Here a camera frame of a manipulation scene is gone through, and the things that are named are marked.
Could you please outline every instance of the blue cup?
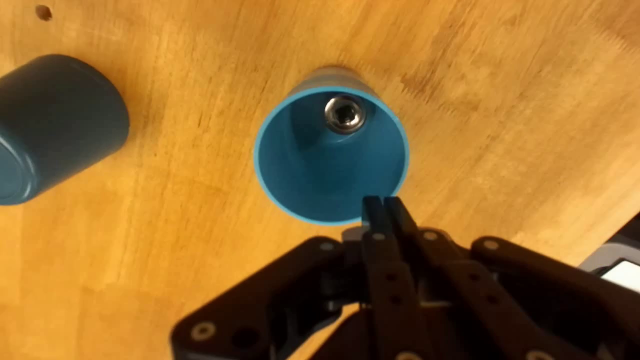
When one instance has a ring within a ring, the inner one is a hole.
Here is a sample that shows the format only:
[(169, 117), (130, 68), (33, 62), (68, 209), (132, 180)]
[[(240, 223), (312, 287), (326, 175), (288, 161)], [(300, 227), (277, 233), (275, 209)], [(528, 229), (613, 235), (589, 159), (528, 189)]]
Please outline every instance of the blue cup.
[(391, 195), (408, 170), (400, 120), (345, 68), (320, 68), (262, 123), (254, 166), (263, 191), (312, 223), (350, 223), (363, 195)]

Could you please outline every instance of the cup rim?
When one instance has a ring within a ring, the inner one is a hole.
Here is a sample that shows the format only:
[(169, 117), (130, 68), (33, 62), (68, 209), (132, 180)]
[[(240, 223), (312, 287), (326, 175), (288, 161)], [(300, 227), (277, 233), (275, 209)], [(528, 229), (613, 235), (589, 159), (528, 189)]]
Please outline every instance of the cup rim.
[(406, 181), (406, 175), (408, 175), (408, 167), (409, 167), (409, 146), (408, 146), (408, 137), (406, 137), (406, 131), (398, 120), (398, 116), (374, 93), (369, 92), (363, 92), (363, 89), (357, 89), (357, 88), (347, 88), (347, 86), (317, 86), (317, 88), (306, 88), (306, 89), (298, 89), (298, 92), (292, 92), (288, 93), (267, 116), (266, 120), (262, 121), (260, 130), (258, 130), (258, 139), (254, 142), (254, 152), (252, 152), (252, 161), (254, 161), (254, 172), (258, 174), (258, 181), (260, 181), (260, 188), (267, 193), (267, 197), (280, 208), (284, 209), (288, 216), (292, 218), (298, 218), (302, 221), (308, 221), (308, 223), (315, 223), (315, 226), (347, 226), (347, 223), (355, 223), (360, 220), (360, 216), (355, 218), (347, 218), (347, 220), (314, 220), (314, 218), (308, 218), (308, 216), (302, 216), (302, 213), (296, 213), (293, 209), (286, 208), (274, 193), (271, 189), (263, 183), (263, 175), (262, 175), (262, 170), (260, 170), (260, 147), (262, 147), (262, 139), (263, 139), (263, 131), (266, 128), (274, 121), (274, 117), (284, 110), (288, 108), (289, 103), (298, 102), (300, 98), (306, 98), (306, 96), (314, 96), (314, 93), (324, 93), (324, 92), (344, 92), (344, 93), (350, 93), (350, 96), (360, 96), (368, 102), (372, 102), (374, 106), (378, 106), (382, 112), (388, 114), (388, 117), (391, 120), (391, 123), (396, 125), (400, 137), (402, 137), (402, 152), (404, 152), (404, 166), (402, 166), (402, 172), (400, 172), (400, 180), (396, 183), (396, 188), (391, 189), (390, 195), (398, 193), (400, 188), (404, 186)]

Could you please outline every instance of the wooden table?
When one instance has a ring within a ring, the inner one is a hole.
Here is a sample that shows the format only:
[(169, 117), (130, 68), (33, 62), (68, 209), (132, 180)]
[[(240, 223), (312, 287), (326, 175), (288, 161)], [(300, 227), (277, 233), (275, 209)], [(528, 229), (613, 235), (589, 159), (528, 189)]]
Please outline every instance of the wooden table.
[(0, 208), (2, 360), (167, 360), (178, 318), (312, 233), (252, 167), (260, 121), (344, 63), (398, 112), (402, 195), (459, 243), (578, 263), (640, 209), (640, 3), (3, 0), (0, 73), (62, 52), (123, 93), (115, 156)]

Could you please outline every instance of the dark blue cylinder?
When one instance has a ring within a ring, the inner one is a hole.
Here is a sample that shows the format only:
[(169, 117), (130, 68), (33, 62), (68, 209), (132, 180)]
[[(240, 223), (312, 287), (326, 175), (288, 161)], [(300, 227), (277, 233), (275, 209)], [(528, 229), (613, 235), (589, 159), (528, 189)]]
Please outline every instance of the dark blue cylinder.
[(0, 78), (0, 203), (19, 203), (117, 149), (117, 89), (69, 56), (42, 56)]

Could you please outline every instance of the wood grain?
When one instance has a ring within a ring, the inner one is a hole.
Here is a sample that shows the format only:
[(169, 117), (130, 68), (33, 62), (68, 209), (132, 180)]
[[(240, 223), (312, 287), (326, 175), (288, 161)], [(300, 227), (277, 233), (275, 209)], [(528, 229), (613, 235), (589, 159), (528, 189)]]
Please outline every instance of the wood grain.
[(312, 233), (260, 191), (260, 121), (344, 63), (398, 112), (402, 189), (459, 243), (578, 263), (640, 209), (640, 6), (623, 0), (3, 0), (0, 73), (62, 52), (123, 93), (121, 152), (0, 208), (2, 360), (169, 357), (172, 323)]

